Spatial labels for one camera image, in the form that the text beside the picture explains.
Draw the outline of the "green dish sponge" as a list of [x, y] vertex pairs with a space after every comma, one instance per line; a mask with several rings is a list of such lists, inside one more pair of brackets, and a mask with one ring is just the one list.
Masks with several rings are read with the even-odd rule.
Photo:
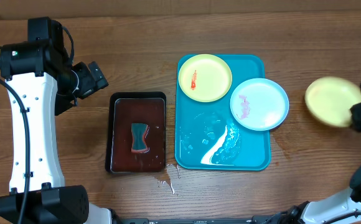
[[146, 143], [146, 137], [149, 132], [149, 126], [144, 123], [132, 123], [131, 124], [131, 135], [132, 135], [132, 146], [131, 152], [134, 154], [142, 154], [149, 151]]

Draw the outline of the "light blue plate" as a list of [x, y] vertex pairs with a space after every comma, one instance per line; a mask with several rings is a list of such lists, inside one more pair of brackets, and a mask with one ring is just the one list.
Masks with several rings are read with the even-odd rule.
[[252, 78], [234, 89], [230, 97], [230, 110], [243, 127], [269, 131], [286, 119], [289, 98], [276, 82], [266, 78]]

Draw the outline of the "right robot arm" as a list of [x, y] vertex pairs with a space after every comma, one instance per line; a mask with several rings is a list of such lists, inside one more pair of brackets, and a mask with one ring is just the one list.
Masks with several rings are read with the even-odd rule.
[[[352, 126], [361, 132], [361, 103], [351, 107]], [[354, 223], [361, 220], [361, 166], [349, 188], [317, 202], [304, 202], [264, 220], [265, 223]]]

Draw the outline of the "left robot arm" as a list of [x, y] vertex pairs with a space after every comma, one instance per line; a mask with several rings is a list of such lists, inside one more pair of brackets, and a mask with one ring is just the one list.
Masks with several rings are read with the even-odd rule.
[[27, 40], [4, 45], [0, 71], [11, 101], [13, 165], [0, 217], [11, 223], [113, 223], [84, 186], [67, 186], [57, 152], [55, 118], [107, 86], [95, 62], [73, 63], [68, 30], [48, 17], [29, 19]]

